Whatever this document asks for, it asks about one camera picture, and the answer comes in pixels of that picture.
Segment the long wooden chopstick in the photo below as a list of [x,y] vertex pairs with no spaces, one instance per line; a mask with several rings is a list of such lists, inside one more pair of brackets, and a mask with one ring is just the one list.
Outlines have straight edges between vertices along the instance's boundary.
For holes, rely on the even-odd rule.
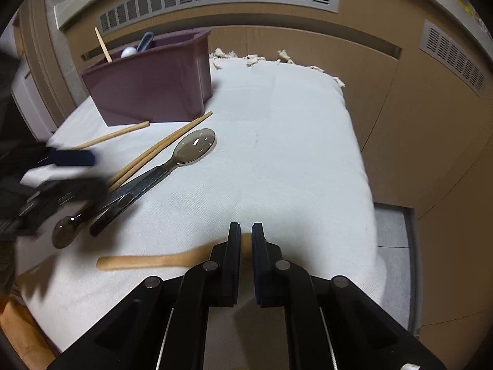
[[137,130],[141,130],[141,129],[147,128],[147,127],[149,127],[149,125],[150,125],[150,122],[149,121],[145,121],[145,122],[139,123],[137,125],[131,125],[131,126],[128,126],[128,127],[124,128],[124,129],[120,129],[120,130],[117,130],[117,131],[112,132],[110,134],[106,134],[106,135],[100,136],[100,137],[98,137],[96,139],[92,139],[92,140],[90,140],[88,142],[82,143],[81,145],[77,145],[77,146],[73,147],[72,150],[83,150],[83,149],[87,149],[90,146],[98,145],[100,143],[106,142],[107,140],[120,137],[120,136],[122,136],[124,134],[129,134],[131,132],[134,132],[134,131],[137,131]]

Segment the grey spoon black handle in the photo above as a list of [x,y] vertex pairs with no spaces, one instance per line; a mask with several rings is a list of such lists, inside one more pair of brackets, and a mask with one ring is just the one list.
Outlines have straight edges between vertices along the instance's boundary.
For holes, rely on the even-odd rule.
[[56,249],[66,248],[74,241],[83,224],[102,214],[128,193],[129,191],[126,190],[113,191],[100,201],[89,202],[84,205],[76,214],[59,220],[54,226],[51,236],[53,246]]
[[159,165],[151,173],[114,205],[112,205],[89,228],[91,236],[98,236],[106,226],[126,211],[137,199],[156,186],[167,177],[174,169],[183,165],[190,165],[208,153],[216,142],[216,133],[212,129],[199,129],[188,134],[174,149],[172,157],[162,165]]

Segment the blue plastic rice paddle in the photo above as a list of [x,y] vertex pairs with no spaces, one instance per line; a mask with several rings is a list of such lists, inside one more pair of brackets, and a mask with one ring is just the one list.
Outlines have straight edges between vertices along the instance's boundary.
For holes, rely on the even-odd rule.
[[146,32],[141,38],[138,47],[136,48],[137,52],[141,53],[145,51],[149,47],[153,39],[154,39],[154,34],[152,32]]

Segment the wooden spoon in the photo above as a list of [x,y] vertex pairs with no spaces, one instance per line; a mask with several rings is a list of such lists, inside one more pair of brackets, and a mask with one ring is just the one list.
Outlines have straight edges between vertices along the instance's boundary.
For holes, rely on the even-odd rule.
[[107,256],[97,259],[96,268],[100,271],[118,271],[132,269],[148,269],[159,267],[191,268],[207,261],[212,248],[226,240],[215,240],[205,245],[197,246],[189,251],[169,255],[153,256]]

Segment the white plastic spoon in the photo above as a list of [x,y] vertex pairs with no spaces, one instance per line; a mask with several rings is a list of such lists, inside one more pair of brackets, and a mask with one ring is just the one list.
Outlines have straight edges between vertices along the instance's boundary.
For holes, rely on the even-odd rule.
[[121,59],[123,59],[123,58],[130,57],[132,55],[135,55],[137,53],[138,53],[138,51],[135,47],[129,46],[122,51],[120,57],[121,57]]

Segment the white table cloth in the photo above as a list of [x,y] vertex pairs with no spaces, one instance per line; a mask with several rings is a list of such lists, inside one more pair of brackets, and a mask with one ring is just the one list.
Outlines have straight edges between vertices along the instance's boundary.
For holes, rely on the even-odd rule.
[[314,68],[242,59],[211,68],[216,145],[178,168],[98,236],[53,247],[56,219],[18,243],[18,286],[28,310],[64,350],[148,276],[101,271],[104,256],[158,256],[226,238],[230,223],[262,223],[283,256],[323,278],[344,275],[376,302],[386,268],[373,197],[348,112],[350,79]]

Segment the purple plastic utensil holder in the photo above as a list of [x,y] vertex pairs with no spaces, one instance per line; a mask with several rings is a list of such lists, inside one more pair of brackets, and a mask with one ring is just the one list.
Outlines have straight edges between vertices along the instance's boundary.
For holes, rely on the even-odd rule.
[[81,78],[106,125],[190,122],[212,97],[209,28],[154,37],[145,51],[112,54],[86,68]]

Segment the small grey ventilation grille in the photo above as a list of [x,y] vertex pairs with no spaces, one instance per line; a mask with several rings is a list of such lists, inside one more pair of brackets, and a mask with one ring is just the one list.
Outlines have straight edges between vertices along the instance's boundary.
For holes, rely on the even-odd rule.
[[458,76],[478,96],[486,85],[486,76],[466,51],[435,24],[425,20],[419,49],[439,61]]

